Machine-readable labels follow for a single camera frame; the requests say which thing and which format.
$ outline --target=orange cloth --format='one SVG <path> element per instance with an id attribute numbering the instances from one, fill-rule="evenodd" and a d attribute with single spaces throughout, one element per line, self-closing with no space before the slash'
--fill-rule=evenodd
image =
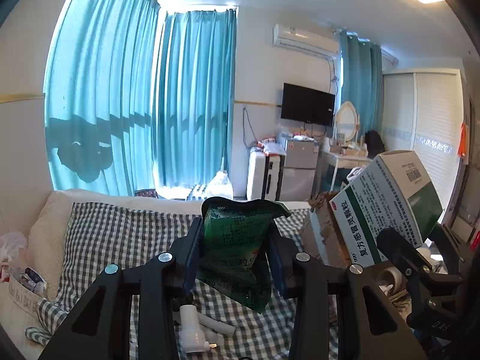
<path id="1" fill-rule="evenodd" d="M 458 156 L 462 157 L 463 159 L 468 158 L 469 156 L 469 127 L 462 123 L 462 132 L 460 135 L 460 145 L 458 147 Z"/>

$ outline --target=white suitcase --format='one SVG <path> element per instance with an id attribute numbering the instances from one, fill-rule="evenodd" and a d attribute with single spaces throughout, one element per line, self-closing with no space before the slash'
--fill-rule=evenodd
<path id="1" fill-rule="evenodd" d="M 247 200 L 278 200 L 280 156 L 265 156 L 261 151 L 251 151 L 248 165 Z"/>

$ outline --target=sliding wardrobe door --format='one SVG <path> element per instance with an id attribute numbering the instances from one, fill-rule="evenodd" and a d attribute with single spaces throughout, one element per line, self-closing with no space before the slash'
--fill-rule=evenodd
<path id="1" fill-rule="evenodd" d="M 459 74 L 416 73 L 417 126 L 413 150 L 421 159 L 445 210 L 455 185 L 463 122 Z"/>
<path id="2" fill-rule="evenodd" d="M 414 75 L 383 76 L 382 138 L 387 150 L 411 150 L 415 125 Z"/>

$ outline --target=cardboard box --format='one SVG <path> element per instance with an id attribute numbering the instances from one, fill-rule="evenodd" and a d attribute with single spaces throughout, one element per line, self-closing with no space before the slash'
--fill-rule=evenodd
<path id="1" fill-rule="evenodd" d="M 442 213 L 427 171 L 414 151 L 379 154 L 330 200 L 351 261 L 363 267 L 386 261 L 377 235 L 393 227 L 420 247 Z"/>
<path id="2" fill-rule="evenodd" d="M 328 202 L 337 192 L 324 192 L 309 203 L 313 212 L 305 217 L 299 233 L 303 249 L 324 264 L 347 268 L 350 254 Z"/>

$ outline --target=white box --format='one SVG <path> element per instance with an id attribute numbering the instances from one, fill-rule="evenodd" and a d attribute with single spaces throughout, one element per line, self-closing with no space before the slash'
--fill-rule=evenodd
<path id="1" fill-rule="evenodd" d="M 377 249 L 380 231 L 392 227 L 420 247 L 442 213 L 435 187 L 414 151 L 379 154 L 330 200 L 353 263 L 386 261 Z"/>
<path id="2" fill-rule="evenodd" d="M 280 156 L 250 152 L 247 176 L 247 200 L 278 200 Z"/>
<path id="3" fill-rule="evenodd" d="M 37 310 L 39 303 L 43 300 L 37 294 L 27 290 L 23 285 L 15 280 L 13 275 L 10 275 L 10 282 L 8 290 L 13 301 L 18 304 L 23 310 L 37 317 Z"/>

